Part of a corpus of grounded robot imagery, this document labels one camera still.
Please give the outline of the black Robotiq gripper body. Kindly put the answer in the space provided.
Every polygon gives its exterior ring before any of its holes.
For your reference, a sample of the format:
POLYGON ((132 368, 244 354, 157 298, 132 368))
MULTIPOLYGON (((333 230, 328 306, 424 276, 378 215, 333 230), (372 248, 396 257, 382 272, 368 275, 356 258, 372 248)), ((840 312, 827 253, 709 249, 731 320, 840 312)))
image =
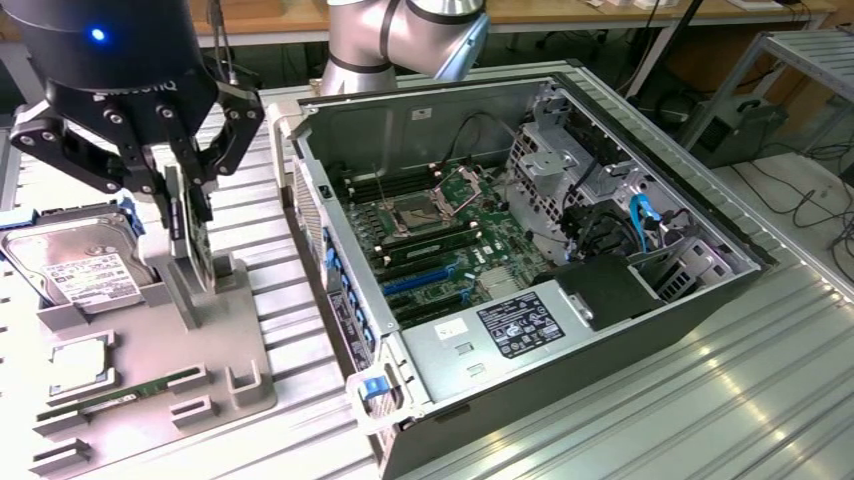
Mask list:
POLYGON ((13 129, 25 148, 73 122, 120 148, 194 147, 218 96, 182 1, 14 1, 10 18, 48 107, 13 129))

